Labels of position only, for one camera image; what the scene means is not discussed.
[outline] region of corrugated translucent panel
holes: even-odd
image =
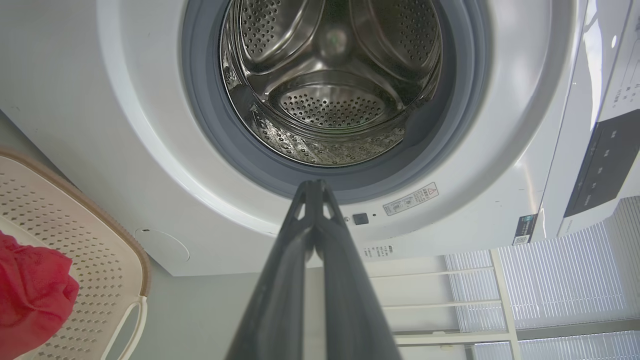
[[[575,234],[499,249],[517,329],[640,316],[640,197]],[[488,266],[487,251],[447,256],[451,270]],[[452,275],[456,301],[497,291],[485,275]],[[499,307],[460,309],[462,331],[503,329]]]
[[[638,360],[640,332],[572,336],[519,341],[523,360]],[[511,360],[508,343],[473,346],[475,360]]]

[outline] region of basket handle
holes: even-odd
[[[133,333],[129,338],[129,342],[127,342],[127,346],[125,346],[125,348],[122,350],[122,353],[120,354],[120,357],[118,357],[118,360],[128,360],[131,354],[133,354],[133,350],[135,350],[136,346],[138,345],[140,337],[142,336],[142,331],[145,329],[145,324],[147,322],[147,297],[145,296],[138,297],[136,301],[129,305],[127,311],[125,311],[122,317],[122,320],[120,321],[120,324],[118,324],[118,329],[114,333],[109,347],[102,355],[102,359],[106,358],[109,350],[111,350],[111,346],[115,341],[115,338],[118,336],[118,333],[122,329],[122,326],[124,325],[126,319],[129,317],[129,314],[136,306],[138,306],[138,319],[136,320],[136,327],[134,328]]]

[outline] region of sticker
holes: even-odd
[[[422,204],[427,200],[431,200],[438,196],[438,194],[436,183],[431,183],[409,196],[405,196],[402,199],[384,205],[384,208],[388,216],[395,215],[401,211],[411,209],[416,205]]]
[[[386,258],[394,254],[393,245],[372,246],[363,248],[364,257],[369,259]]]
[[[533,227],[536,225],[537,219],[538,214],[527,215],[518,219],[518,227],[516,228],[512,245],[526,244],[531,241],[531,234],[533,234]]]

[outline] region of beige laundry basket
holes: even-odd
[[[70,275],[80,285],[62,329],[19,359],[104,359],[139,306],[138,323],[120,355],[129,358],[147,317],[150,264],[125,229],[48,168],[0,147],[0,230],[21,244],[73,259]]]

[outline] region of washing machine door opening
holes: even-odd
[[[189,99],[216,150],[292,197],[324,178],[341,203],[424,176],[459,142],[483,87],[473,1],[190,0]]]

